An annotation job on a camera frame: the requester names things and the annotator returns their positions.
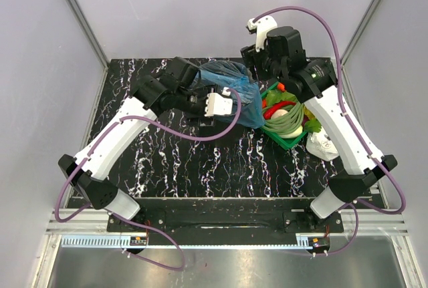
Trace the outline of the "detached blue trash bag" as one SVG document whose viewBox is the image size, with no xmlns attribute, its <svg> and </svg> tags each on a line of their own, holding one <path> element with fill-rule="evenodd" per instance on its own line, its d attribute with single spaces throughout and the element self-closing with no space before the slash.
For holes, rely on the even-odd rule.
<svg viewBox="0 0 428 288">
<path fill-rule="evenodd" d="M 200 65 L 201 84 L 234 89 L 241 99 L 241 112 L 237 124 L 248 128 L 261 128 L 265 119 L 261 113 L 262 100 L 258 83 L 250 78 L 247 68 L 236 61 L 213 60 Z"/>
</svg>

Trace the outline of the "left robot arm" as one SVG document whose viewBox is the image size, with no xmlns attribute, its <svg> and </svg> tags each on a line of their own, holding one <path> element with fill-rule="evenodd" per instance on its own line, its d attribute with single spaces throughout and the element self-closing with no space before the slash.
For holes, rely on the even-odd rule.
<svg viewBox="0 0 428 288">
<path fill-rule="evenodd" d="M 108 175 L 122 153 L 150 125 L 158 126 L 158 117 L 169 110 L 180 110 L 194 118 L 230 114 L 231 91 L 215 83 L 203 83 L 199 67 L 175 57 L 165 69 L 143 75 L 117 113 L 85 148 L 58 161 L 66 183 L 96 210 L 122 217 L 130 231 L 144 226 L 141 206 L 112 184 Z"/>
</svg>

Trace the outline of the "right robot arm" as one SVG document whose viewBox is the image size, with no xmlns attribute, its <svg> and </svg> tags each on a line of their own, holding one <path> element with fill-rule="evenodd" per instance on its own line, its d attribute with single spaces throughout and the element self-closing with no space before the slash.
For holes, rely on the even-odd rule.
<svg viewBox="0 0 428 288">
<path fill-rule="evenodd" d="M 321 231 L 328 217 L 351 203 L 397 166 L 397 159 L 383 154 L 360 124 L 351 127 L 349 107 L 341 108 L 342 93 L 329 59 L 306 57 L 298 30 L 276 24 L 250 25 L 255 44 L 241 49 L 245 65 L 255 79 L 276 78 L 318 119 L 335 145 L 344 171 L 330 179 L 328 186 L 310 204 L 304 215 L 309 230 Z"/>
</svg>

